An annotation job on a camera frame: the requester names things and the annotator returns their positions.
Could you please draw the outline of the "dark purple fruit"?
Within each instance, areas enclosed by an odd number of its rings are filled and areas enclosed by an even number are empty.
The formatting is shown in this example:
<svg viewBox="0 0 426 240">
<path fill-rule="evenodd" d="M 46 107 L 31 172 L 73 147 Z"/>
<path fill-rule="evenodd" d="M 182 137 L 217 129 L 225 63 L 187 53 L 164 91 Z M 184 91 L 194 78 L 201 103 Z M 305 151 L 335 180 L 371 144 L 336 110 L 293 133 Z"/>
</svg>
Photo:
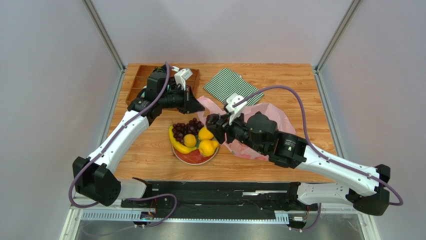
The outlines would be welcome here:
<svg viewBox="0 0 426 240">
<path fill-rule="evenodd" d="M 206 117 L 205 126 L 209 127 L 209 126 L 216 125 L 217 122 L 220 120 L 220 118 L 221 118 L 221 116 L 219 114 L 216 114 L 216 113 L 209 114 Z"/>
</svg>

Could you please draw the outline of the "yellow pear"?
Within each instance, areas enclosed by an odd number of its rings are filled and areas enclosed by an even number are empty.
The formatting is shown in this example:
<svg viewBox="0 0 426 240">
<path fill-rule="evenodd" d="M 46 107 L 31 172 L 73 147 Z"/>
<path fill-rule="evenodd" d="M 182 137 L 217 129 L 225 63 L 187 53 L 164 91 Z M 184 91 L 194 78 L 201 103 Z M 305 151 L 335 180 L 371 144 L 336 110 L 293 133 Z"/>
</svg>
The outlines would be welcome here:
<svg viewBox="0 0 426 240">
<path fill-rule="evenodd" d="M 204 139 L 199 143 L 198 150 L 204 157 L 210 157 L 216 152 L 219 145 L 217 140 Z"/>
</svg>

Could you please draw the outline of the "pink plastic bag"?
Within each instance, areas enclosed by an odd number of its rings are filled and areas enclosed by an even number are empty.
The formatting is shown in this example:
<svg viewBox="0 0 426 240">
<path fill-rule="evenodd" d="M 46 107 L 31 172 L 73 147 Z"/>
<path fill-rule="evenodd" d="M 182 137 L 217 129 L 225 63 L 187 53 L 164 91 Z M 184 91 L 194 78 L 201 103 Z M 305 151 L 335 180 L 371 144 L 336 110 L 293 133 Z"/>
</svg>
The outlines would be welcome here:
<svg viewBox="0 0 426 240">
<path fill-rule="evenodd" d="M 209 114 L 220 114 L 223 115 L 226 113 L 225 110 L 220 108 L 216 103 L 214 103 L 211 99 L 201 96 L 197 99 L 205 108 L 205 111 L 198 112 L 197 116 L 201 120 L 202 123 L 206 122 L 207 115 Z M 265 116 L 267 116 L 270 120 L 275 121 L 277 123 L 277 128 L 281 132 L 295 134 L 296 130 L 291 124 L 287 115 L 278 107 L 271 103 L 258 103 L 252 106 L 246 106 L 243 110 L 244 119 L 248 120 L 248 118 L 252 117 L 255 113 L 261 112 Z M 227 148 L 234 156 L 239 158 L 244 158 L 248 160 L 262 160 L 267 161 L 269 159 L 268 156 L 262 155 L 248 146 L 234 140 L 232 143 L 223 143 L 223 147 Z"/>
</svg>

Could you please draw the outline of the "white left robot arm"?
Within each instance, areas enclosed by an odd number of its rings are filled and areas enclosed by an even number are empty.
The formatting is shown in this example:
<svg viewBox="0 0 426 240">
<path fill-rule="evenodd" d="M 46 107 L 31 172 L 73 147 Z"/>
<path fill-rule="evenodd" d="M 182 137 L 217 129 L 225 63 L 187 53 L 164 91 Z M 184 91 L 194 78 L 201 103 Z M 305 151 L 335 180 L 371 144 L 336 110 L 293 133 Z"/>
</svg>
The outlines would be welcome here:
<svg viewBox="0 0 426 240">
<path fill-rule="evenodd" d="M 68 196 L 73 206 L 84 207 L 74 201 L 74 193 L 93 200 L 92 206 L 110 206 L 116 200 L 143 197 L 148 185 L 146 181 L 118 180 L 114 172 L 130 146 L 164 109 L 176 109 L 182 114 L 204 111 L 187 83 L 192 75 L 189 68 L 168 65 L 153 70 L 108 138 L 88 157 L 74 160 L 74 179 Z"/>
</svg>

